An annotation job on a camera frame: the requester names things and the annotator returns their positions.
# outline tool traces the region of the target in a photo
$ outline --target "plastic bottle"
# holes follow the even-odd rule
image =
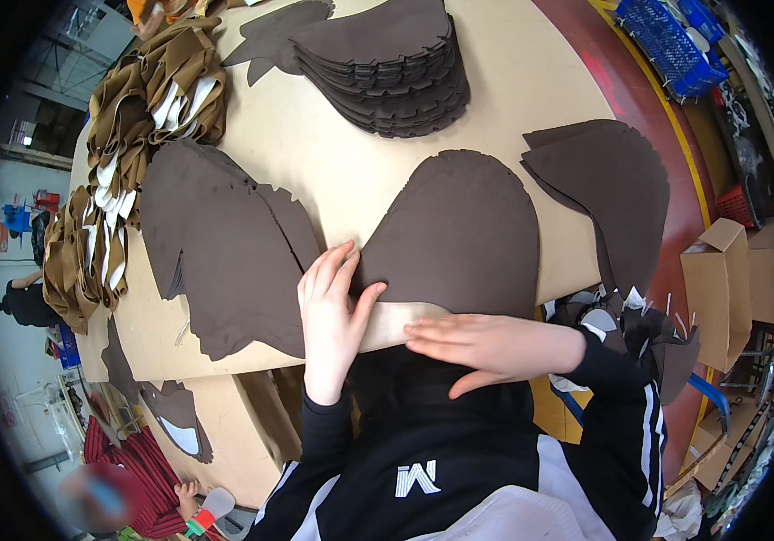
[[[224,488],[214,488],[209,491],[198,512],[185,521],[185,525],[189,527],[185,536],[203,535],[209,526],[234,510],[234,503],[234,496]]]

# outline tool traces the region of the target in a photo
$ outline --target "black bag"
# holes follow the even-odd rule
[[[44,231],[50,224],[50,213],[44,211],[32,219],[32,259],[35,265],[44,264]]]

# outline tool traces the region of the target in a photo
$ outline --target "red floor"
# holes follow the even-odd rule
[[[616,118],[639,130],[661,155],[670,182],[670,200],[661,257],[646,298],[654,302],[655,308],[664,311],[668,294],[672,293],[670,315],[674,323],[673,314],[678,312],[688,324],[690,315],[679,254],[703,232],[704,225],[694,180],[663,105],[633,56],[588,0],[533,2],[583,59]],[[714,221],[717,218],[714,192],[700,148],[682,109],[676,104],[673,109],[693,154],[710,218]],[[697,364],[695,372],[705,376],[706,367]],[[679,398],[664,408],[668,431],[663,456],[664,483],[673,481],[679,474],[694,434],[701,398],[697,390],[685,386]]]

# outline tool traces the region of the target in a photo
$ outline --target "yellow floor line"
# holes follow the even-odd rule
[[[682,154],[685,155],[685,160],[687,161],[687,168],[691,171],[691,179],[694,181],[694,190],[697,192],[697,202],[700,204],[700,213],[702,214],[702,217],[703,217],[703,228],[708,229],[709,226],[712,225],[712,222],[709,219],[708,205],[706,205],[706,193],[703,191],[703,185],[700,182],[700,173],[697,172],[697,166],[694,161],[694,153],[691,152],[691,148],[687,144],[687,138],[685,137],[685,133],[682,130],[682,125],[679,124],[679,120],[675,118],[675,112],[673,111],[673,106],[667,100],[667,96],[666,94],[664,94],[663,88],[661,88],[660,81],[658,81],[657,76],[654,74],[654,72],[652,71],[652,68],[649,66],[648,62],[646,61],[645,56],[636,48],[634,43],[631,41],[631,38],[629,38],[627,35],[625,35],[624,32],[622,32],[618,27],[616,27],[616,24],[615,22],[613,22],[612,17],[606,12],[607,10],[615,11],[618,4],[615,4],[612,2],[605,2],[604,0],[588,0],[588,2],[591,5],[591,7],[598,12],[598,15],[600,15],[601,18],[603,18],[606,21],[609,27],[612,28],[613,32],[616,33],[616,36],[618,36],[618,38],[622,41],[624,48],[628,49],[628,52],[631,53],[631,56],[633,56],[634,61],[640,67],[643,74],[646,76],[646,79],[649,80],[652,88],[654,89],[654,93],[657,95],[658,100],[661,102],[664,113],[667,114],[669,123],[670,125],[673,126],[673,132],[675,133],[675,138],[678,139],[679,146],[682,147]],[[714,375],[714,369],[711,369],[711,368],[706,369],[706,382],[712,383],[713,375]],[[703,395],[703,398],[700,401],[700,413],[697,416],[697,423],[694,427],[694,434],[691,435],[691,442],[688,444],[688,446],[694,445],[694,438],[697,435],[697,425],[699,425],[700,421],[703,420],[703,413],[705,413],[706,411],[706,405],[708,405],[708,398],[706,398],[706,395]]]

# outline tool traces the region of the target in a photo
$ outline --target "green object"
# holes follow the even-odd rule
[[[120,541],[141,541],[141,539],[143,539],[142,536],[138,535],[138,533],[132,529],[132,526],[126,526],[124,529],[120,530],[120,533],[117,534],[117,538]]]
[[[203,535],[204,532],[206,532],[203,526],[201,526],[196,520],[193,520],[191,518],[185,521],[185,525],[189,527],[189,529],[185,533],[186,537],[191,537],[192,534],[201,536]]]

